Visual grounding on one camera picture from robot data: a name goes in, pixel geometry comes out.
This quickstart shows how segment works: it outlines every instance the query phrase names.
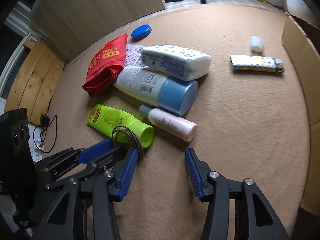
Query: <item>wooden cabinet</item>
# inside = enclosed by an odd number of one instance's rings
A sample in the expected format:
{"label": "wooden cabinet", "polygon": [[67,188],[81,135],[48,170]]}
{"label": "wooden cabinet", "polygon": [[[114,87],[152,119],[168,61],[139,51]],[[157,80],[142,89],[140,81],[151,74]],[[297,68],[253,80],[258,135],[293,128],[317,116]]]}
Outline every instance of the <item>wooden cabinet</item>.
{"label": "wooden cabinet", "polygon": [[34,22],[69,59],[117,28],[165,9],[162,0],[37,0]]}

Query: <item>coiled wire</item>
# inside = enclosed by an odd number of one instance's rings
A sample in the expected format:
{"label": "coiled wire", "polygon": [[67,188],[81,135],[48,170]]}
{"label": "coiled wire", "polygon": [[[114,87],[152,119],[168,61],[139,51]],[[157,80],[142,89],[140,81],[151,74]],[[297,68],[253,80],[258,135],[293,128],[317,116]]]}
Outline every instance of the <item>coiled wire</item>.
{"label": "coiled wire", "polygon": [[116,142],[118,141],[117,137],[119,133],[124,133],[130,138],[130,140],[132,141],[132,144],[138,151],[138,163],[141,162],[144,157],[144,151],[143,151],[143,147],[139,137],[133,131],[131,131],[128,127],[124,125],[116,125],[113,128],[112,134],[111,134],[111,140],[114,146],[116,146]]}

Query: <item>small white bottle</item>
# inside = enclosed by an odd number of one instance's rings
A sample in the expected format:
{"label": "small white bottle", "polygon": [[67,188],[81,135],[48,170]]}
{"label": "small white bottle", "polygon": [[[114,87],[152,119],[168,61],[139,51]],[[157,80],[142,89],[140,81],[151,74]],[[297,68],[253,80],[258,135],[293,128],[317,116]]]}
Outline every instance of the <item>small white bottle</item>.
{"label": "small white bottle", "polygon": [[149,121],[161,129],[190,142],[195,134],[197,125],[182,117],[169,114],[159,108],[150,108],[145,105],[139,107],[139,112],[148,117]]}

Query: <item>green lotion tube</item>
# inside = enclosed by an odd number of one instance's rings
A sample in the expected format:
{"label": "green lotion tube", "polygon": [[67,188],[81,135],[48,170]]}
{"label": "green lotion tube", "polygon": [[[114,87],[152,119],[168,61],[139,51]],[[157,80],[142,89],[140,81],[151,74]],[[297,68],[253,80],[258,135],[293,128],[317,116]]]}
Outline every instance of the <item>green lotion tube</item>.
{"label": "green lotion tube", "polygon": [[[92,108],[87,124],[111,138],[112,131],[117,125],[124,125],[134,132],[140,139],[142,147],[148,148],[155,136],[153,127],[147,125],[132,114],[112,107],[96,104]],[[124,133],[117,136],[119,142],[132,143],[130,138]]]}

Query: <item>metal screw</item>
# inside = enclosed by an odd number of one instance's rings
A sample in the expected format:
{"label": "metal screw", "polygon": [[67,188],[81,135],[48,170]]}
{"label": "metal screw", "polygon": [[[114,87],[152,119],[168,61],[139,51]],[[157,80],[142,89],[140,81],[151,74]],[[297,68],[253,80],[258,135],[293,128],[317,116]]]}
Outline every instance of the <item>metal screw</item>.
{"label": "metal screw", "polygon": [[211,172],[209,173],[209,176],[210,176],[211,178],[217,178],[217,177],[219,176],[219,173],[217,173],[216,171],[211,171]]}
{"label": "metal screw", "polygon": [[253,179],[245,179],[244,181],[247,185],[252,185],[254,183]]}
{"label": "metal screw", "polygon": [[112,171],[105,171],[103,173],[103,176],[107,177],[107,178],[110,178],[111,176],[113,175],[113,172]]}
{"label": "metal screw", "polygon": [[78,182],[78,180],[77,179],[69,179],[69,183],[70,184],[72,184],[72,185],[74,185],[74,184],[76,184]]}

